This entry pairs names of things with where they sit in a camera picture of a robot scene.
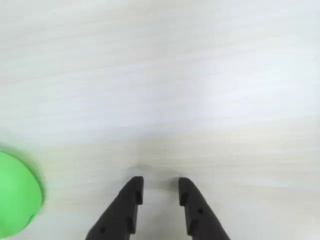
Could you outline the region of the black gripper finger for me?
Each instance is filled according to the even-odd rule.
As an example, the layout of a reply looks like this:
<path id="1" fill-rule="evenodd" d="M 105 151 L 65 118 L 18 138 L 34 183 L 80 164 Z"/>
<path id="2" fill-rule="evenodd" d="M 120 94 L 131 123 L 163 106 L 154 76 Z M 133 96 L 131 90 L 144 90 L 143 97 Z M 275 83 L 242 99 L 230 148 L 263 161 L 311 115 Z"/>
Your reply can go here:
<path id="1" fill-rule="evenodd" d="M 187 235 L 193 240 L 230 240 L 197 186 L 187 177 L 178 179 L 179 205 L 184 207 Z"/>
<path id="2" fill-rule="evenodd" d="M 129 240 L 136 233 L 138 206 L 143 204 L 144 178 L 132 177 L 92 226 L 86 240 Z"/>

